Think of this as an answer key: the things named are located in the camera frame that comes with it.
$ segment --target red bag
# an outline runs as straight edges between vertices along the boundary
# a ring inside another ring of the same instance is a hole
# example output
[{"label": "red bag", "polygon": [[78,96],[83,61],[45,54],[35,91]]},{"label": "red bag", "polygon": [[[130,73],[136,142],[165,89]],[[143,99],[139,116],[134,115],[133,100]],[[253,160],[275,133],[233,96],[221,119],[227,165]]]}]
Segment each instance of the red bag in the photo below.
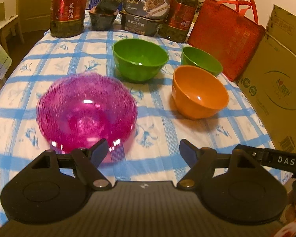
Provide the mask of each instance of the red bag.
[{"label": "red bag", "polygon": [[[236,10],[223,3],[235,4]],[[248,8],[239,11],[239,5]],[[250,8],[254,22],[244,16]],[[224,75],[234,81],[250,62],[264,32],[254,0],[205,0],[187,42],[214,56]]]}]

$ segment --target translucent purple bowl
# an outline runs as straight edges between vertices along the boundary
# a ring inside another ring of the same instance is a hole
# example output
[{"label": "translucent purple bowl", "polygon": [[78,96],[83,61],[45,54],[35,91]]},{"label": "translucent purple bowl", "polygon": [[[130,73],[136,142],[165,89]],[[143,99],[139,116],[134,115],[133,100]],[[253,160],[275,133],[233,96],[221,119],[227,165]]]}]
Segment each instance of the translucent purple bowl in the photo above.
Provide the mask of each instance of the translucent purple bowl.
[{"label": "translucent purple bowl", "polygon": [[96,73],[56,81],[37,103],[37,123],[54,147],[70,153],[101,138],[110,147],[124,143],[135,129],[137,103],[117,79]]}]

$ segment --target green bowl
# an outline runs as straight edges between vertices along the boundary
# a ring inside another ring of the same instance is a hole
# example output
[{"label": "green bowl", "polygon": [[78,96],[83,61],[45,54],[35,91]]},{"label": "green bowl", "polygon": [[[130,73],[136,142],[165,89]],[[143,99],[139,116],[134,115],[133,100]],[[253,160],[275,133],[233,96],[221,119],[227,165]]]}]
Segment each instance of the green bowl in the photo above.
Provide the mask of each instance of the green bowl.
[{"label": "green bowl", "polygon": [[223,66],[212,55],[191,46],[182,49],[181,65],[197,66],[214,76],[218,76],[223,71]]},{"label": "green bowl", "polygon": [[169,56],[160,46],[141,39],[122,39],[113,45],[116,68],[131,82],[145,82],[158,74]]}]

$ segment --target red bag handle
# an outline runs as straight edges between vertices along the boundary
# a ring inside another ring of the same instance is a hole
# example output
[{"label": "red bag handle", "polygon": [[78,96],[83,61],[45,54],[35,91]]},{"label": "red bag handle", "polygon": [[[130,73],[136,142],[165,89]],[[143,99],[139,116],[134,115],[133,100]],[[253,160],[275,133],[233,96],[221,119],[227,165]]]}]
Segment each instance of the red bag handle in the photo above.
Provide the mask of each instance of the red bag handle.
[{"label": "red bag handle", "polygon": [[[253,16],[254,16],[254,22],[256,24],[258,24],[258,13],[257,13],[257,8],[256,8],[256,5],[255,5],[255,2],[254,0],[250,0],[250,2],[248,1],[245,1],[245,0],[236,0],[236,1],[232,1],[232,0],[221,0],[221,1],[218,1],[217,4],[218,5],[221,5],[223,3],[229,3],[229,4],[235,4],[236,5],[236,12],[238,12],[239,16],[240,17],[244,17],[245,16],[245,13],[247,12],[247,10],[250,10],[252,8],[253,10]],[[241,9],[239,11],[239,5],[248,5],[249,7],[248,8],[245,8],[245,9]]]}]

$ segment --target metal screw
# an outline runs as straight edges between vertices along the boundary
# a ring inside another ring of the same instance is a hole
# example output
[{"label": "metal screw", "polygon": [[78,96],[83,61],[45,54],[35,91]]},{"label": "metal screw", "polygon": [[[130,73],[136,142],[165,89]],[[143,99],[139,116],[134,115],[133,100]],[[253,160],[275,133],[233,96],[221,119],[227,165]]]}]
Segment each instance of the metal screw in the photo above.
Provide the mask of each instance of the metal screw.
[{"label": "metal screw", "polygon": [[103,188],[108,186],[109,182],[105,179],[98,179],[93,182],[93,185],[98,188]]},{"label": "metal screw", "polygon": [[182,187],[191,188],[195,185],[195,182],[191,179],[185,179],[179,182]]}]

